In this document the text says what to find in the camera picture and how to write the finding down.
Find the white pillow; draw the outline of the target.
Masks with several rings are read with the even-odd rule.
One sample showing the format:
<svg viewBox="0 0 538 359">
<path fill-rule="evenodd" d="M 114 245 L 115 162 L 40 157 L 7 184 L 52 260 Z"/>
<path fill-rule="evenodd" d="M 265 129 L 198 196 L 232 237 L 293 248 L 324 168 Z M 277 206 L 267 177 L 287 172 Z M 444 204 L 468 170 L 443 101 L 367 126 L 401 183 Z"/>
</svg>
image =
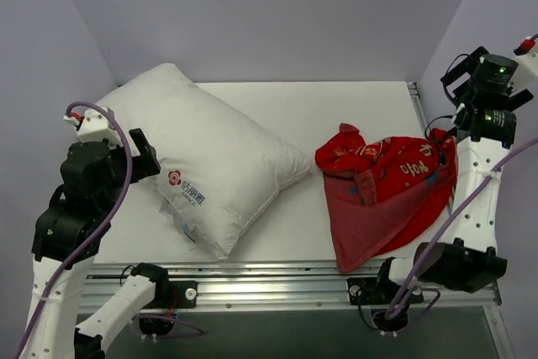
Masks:
<svg viewBox="0 0 538 359">
<path fill-rule="evenodd" d="M 304 152 L 172 63 L 138 75 L 98 105 L 110 108 L 123 130 L 143 130 L 161 165 L 145 185 L 162 196 L 178 230 L 220 261 L 312 167 Z"/>
</svg>

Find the red printed pillowcase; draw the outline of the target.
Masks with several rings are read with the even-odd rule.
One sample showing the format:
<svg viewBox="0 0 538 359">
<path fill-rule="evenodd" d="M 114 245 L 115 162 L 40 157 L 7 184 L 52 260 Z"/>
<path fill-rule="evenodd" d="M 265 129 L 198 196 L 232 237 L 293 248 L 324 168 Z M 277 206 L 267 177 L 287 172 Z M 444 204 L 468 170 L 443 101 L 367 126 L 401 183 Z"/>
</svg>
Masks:
<svg viewBox="0 0 538 359">
<path fill-rule="evenodd" d="M 367 143 L 357 127 L 341 124 L 314 161 L 343 273 L 422 235 L 445 210 L 457 177 L 455 138 L 443 129 Z"/>
</svg>

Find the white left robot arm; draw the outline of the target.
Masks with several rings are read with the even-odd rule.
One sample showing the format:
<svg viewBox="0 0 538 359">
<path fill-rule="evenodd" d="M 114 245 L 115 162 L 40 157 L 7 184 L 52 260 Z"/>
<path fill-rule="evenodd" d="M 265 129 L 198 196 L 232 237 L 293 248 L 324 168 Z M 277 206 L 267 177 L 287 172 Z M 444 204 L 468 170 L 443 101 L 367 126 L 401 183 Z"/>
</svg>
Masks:
<svg viewBox="0 0 538 359">
<path fill-rule="evenodd" d="M 168 301 L 167 270 L 140 263 L 95 319 L 76 322 L 87 274 L 129 186 L 160 170 L 141 129 L 130 130 L 118 145 L 102 139 L 69 147 L 62 183 L 35 225 L 34 285 L 17 358 L 103 358 L 139 310 Z"/>
</svg>

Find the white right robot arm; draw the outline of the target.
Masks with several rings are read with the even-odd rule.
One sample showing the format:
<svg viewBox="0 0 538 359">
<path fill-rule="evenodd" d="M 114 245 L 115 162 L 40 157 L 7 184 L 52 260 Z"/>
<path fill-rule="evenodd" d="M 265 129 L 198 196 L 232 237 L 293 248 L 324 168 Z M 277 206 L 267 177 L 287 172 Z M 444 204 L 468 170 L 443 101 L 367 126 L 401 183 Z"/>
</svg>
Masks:
<svg viewBox="0 0 538 359">
<path fill-rule="evenodd" d="M 537 38 L 525 38 L 508 58 L 479 47 L 459 55 L 441 78 L 455 106 L 457 180 L 451 214 L 432 240 L 403 258 L 388 258 L 375 278 L 348 281 L 352 304 L 422 302 L 428 289 L 475 293 L 501 278 L 508 262 L 497 252 L 496 208 L 502 169 L 517 125 L 515 110 L 532 100 L 537 78 Z"/>
</svg>

